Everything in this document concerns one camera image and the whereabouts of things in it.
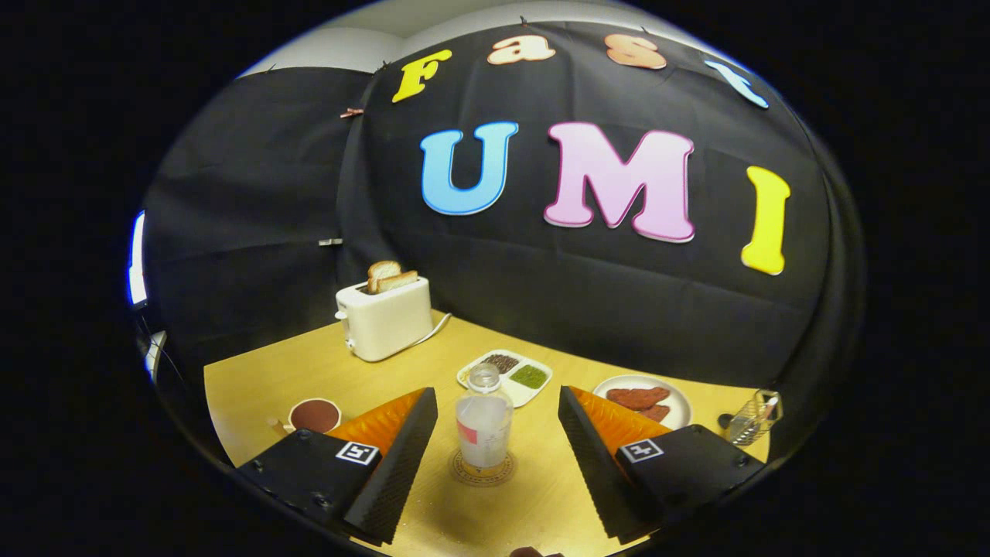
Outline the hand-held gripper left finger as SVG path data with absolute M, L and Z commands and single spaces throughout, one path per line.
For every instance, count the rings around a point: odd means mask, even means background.
M 392 543 L 436 416 L 435 389 L 416 389 L 331 432 L 300 428 L 237 472 L 319 528 Z

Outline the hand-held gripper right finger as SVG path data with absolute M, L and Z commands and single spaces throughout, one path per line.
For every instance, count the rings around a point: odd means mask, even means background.
M 670 430 L 572 385 L 558 418 L 609 537 L 663 536 L 711 514 L 765 475 L 765 465 L 702 425 Z

